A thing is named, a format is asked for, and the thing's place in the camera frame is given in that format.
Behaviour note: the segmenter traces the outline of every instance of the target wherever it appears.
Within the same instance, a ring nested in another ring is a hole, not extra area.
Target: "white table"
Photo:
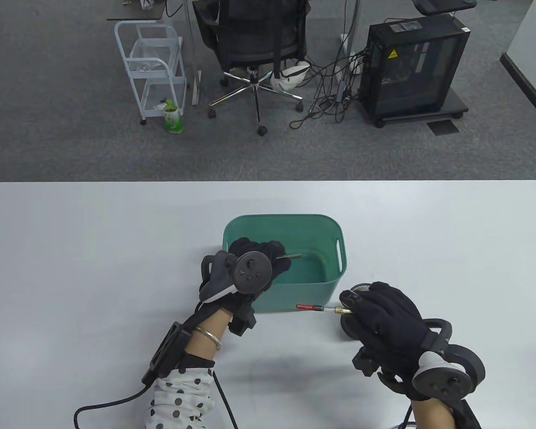
[[[140,390],[193,309],[202,256],[246,213],[336,219],[348,253],[336,295],[384,280],[451,321],[486,364],[469,399],[481,425],[536,428],[536,181],[465,181],[0,184],[0,429],[69,429],[79,406]],[[352,368],[359,345],[338,324],[260,315],[227,335],[217,371],[241,429],[401,421],[407,401]],[[81,426],[138,429],[148,401]],[[220,401],[206,421],[230,427]]]

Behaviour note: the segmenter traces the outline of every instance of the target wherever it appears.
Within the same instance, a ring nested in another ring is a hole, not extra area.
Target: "office chair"
[[[268,130],[260,121],[258,90],[262,89],[298,100],[296,110],[303,111],[302,97],[274,90],[266,80],[274,73],[280,77],[280,62],[304,60],[306,55],[306,16],[310,11],[307,0],[195,0],[193,8],[203,42],[217,56],[224,78],[239,80],[244,86],[209,104],[209,118],[215,118],[214,107],[250,89],[256,101],[258,134]],[[274,71],[258,75],[258,67],[273,64]],[[246,68],[249,78],[230,73],[234,67]]]

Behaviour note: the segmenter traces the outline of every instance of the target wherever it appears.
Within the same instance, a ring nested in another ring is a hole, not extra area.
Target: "round black disc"
[[[486,370],[482,360],[470,349],[462,345],[448,345],[445,351],[445,360],[447,362],[458,363],[466,370],[466,373],[473,381],[473,390],[482,383],[486,376]]]
[[[341,315],[339,318],[339,324],[341,325],[341,329],[347,334],[348,337],[350,337],[352,340],[357,340],[357,335],[349,328],[347,322],[346,322],[346,315]]]
[[[440,400],[460,400],[472,392],[473,382],[459,369],[432,368],[413,377],[417,392]]]
[[[248,252],[234,265],[234,286],[242,294],[260,292],[272,277],[272,263],[262,252]]]

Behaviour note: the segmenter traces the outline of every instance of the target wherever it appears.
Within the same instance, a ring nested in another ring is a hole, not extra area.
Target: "chrome chair leg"
[[[256,131],[258,135],[266,135],[268,130],[260,122],[260,106],[258,105],[258,84],[252,86],[252,91],[254,92],[254,100],[256,101],[256,116],[258,117],[258,130]]]
[[[283,92],[280,92],[280,91],[276,91],[272,88],[270,88],[269,86],[266,86],[265,84],[261,84],[258,86],[260,89],[263,89],[263,90],[266,90],[268,92],[274,92],[276,94],[280,94],[281,96],[287,96],[287,97],[290,97],[290,98],[295,98],[296,100],[299,100],[299,101],[302,101],[303,98],[301,96],[297,96],[295,94],[291,94],[289,92],[286,92],[286,91],[283,91]]]
[[[231,74],[231,73],[227,73],[226,71],[225,71],[223,74],[224,74],[226,77],[230,77],[231,79],[236,79],[236,80],[239,80],[239,81],[241,81],[241,82],[246,82],[247,84],[250,83],[250,80],[245,79],[245,78],[243,78],[243,77],[235,76],[235,75],[233,75],[233,74]]]
[[[264,80],[266,80],[266,79],[268,79],[270,76],[272,76],[272,73],[273,73],[272,71],[269,71],[269,72],[266,74],[266,76],[261,77],[261,78],[258,80],[258,83],[260,83],[260,82],[264,82]]]
[[[217,104],[220,104],[222,103],[223,101],[226,101],[228,100],[229,98],[232,98],[233,96],[237,95],[237,94],[240,94],[241,92],[243,91],[246,91],[247,89],[250,88],[250,85],[245,85],[245,86],[241,86],[240,88],[238,89],[235,89],[234,91],[232,92],[229,92],[228,94],[226,94],[225,96],[222,96],[221,98],[219,98],[218,100],[215,100],[213,102],[211,102],[209,104],[209,107],[214,107],[216,106]]]

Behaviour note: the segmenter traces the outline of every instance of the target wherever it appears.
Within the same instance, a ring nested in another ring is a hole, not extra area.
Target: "vr controller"
[[[423,343],[425,352],[419,358],[419,369],[413,376],[413,387],[429,398],[446,402],[461,400],[474,392],[484,380],[484,364],[470,349],[448,343],[452,335],[451,323],[442,319],[423,321],[428,328],[439,328],[441,331],[434,337],[428,337],[426,343]],[[342,327],[354,338],[344,324]],[[380,368],[380,364],[370,358],[365,346],[356,354],[352,363],[356,370],[361,370],[366,377],[372,376]],[[381,368],[377,376],[385,386],[396,393],[404,394],[403,383],[395,378],[397,374]]]
[[[228,294],[257,294],[272,277],[272,263],[262,252],[247,252],[240,258],[219,251],[205,256],[201,274],[206,283],[199,291],[199,299],[207,304]]]

